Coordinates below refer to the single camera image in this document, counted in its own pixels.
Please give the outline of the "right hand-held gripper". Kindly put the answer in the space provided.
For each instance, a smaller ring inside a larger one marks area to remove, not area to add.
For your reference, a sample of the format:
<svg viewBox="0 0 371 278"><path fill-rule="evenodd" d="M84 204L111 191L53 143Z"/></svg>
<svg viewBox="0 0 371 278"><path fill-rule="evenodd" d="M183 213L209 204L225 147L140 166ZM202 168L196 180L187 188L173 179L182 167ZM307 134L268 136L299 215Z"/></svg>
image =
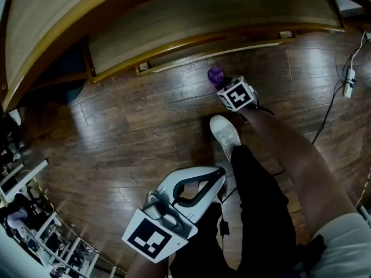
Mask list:
<svg viewBox="0 0 371 278"><path fill-rule="evenodd" d="M233 78L231 83L217 92L219 99L230 111L238 111L247 105L257 105L257 94L243 76Z"/></svg>

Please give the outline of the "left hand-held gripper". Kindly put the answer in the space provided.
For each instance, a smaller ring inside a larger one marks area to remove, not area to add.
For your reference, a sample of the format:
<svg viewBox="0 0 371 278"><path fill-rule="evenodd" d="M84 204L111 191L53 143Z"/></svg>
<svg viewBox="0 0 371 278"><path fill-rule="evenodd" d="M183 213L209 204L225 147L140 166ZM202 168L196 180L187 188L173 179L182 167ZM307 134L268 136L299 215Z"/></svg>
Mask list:
<svg viewBox="0 0 371 278"><path fill-rule="evenodd" d="M180 197L181 187L192 182L206 185L192 199ZM152 262L160 262L188 244L197 234L198 222L225 182L222 167L197 166L169 173L158 185L158 193L147 195L137 209L122 240ZM165 199L174 199L173 207Z"/></svg>

